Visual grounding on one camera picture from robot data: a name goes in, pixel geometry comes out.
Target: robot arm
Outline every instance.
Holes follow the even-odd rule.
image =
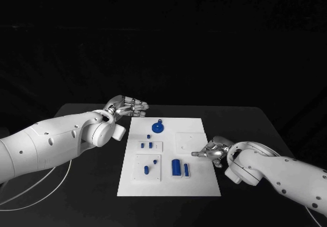
[[[220,159],[226,157],[225,175],[235,183],[243,181],[255,186],[264,177],[281,195],[327,215],[327,170],[281,157],[261,143],[232,144],[222,137],[215,137],[192,155],[210,158],[216,167],[222,167]]]
[[[0,139],[0,183],[59,166],[111,137],[120,141],[125,128],[115,122],[124,115],[144,117],[147,109],[147,103],[117,96],[102,110],[43,120]]]

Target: white panel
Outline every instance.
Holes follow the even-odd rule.
[[[161,155],[135,155],[133,169],[134,181],[161,180]],[[148,166],[148,174],[144,173],[144,166]]]
[[[138,141],[137,152],[150,152],[150,153],[161,153],[163,152],[163,142],[153,142],[153,141]]]
[[[176,133],[176,153],[190,155],[193,151],[200,151],[206,146],[206,133]]]
[[[151,131],[151,125],[163,120],[164,130],[161,133]],[[200,118],[131,118],[125,158],[122,163],[121,180],[117,196],[220,196],[213,164],[210,159],[182,155],[176,152],[176,133],[205,133]],[[161,141],[161,181],[134,181],[135,154],[148,154],[137,150],[140,141]],[[207,143],[206,137],[197,140],[199,147]],[[190,178],[171,177],[171,160],[179,159],[182,166],[189,164]]]

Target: dark table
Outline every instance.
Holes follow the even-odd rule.
[[[101,109],[104,104],[65,104],[55,117]],[[151,105],[148,117],[202,118],[207,140],[215,135],[233,142],[256,141],[282,156],[294,157],[278,132],[256,107]],[[303,205],[277,193],[262,179],[256,186],[235,184],[215,169],[222,197],[117,197],[131,117],[118,124],[127,129],[121,141],[109,140],[72,161],[66,180],[39,204],[0,212],[1,226],[315,226]],[[59,184],[69,162],[56,167],[46,180],[0,209],[14,209],[43,198]],[[49,170],[9,181],[0,200],[20,193]]]

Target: black background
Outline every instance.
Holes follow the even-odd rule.
[[[0,125],[65,103],[259,107],[294,156],[327,163],[323,0],[1,3]]]

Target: robotic hand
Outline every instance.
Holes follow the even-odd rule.
[[[144,117],[147,109],[145,102],[117,96],[102,110],[43,120],[0,139],[0,183],[59,166],[111,137],[120,141],[125,128],[115,122],[122,116]]]
[[[225,175],[236,184],[255,186],[264,177],[281,195],[327,216],[327,170],[281,157],[258,142],[233,143],[220,136],[192,156],[207,157],[218,168],[226,157]]]

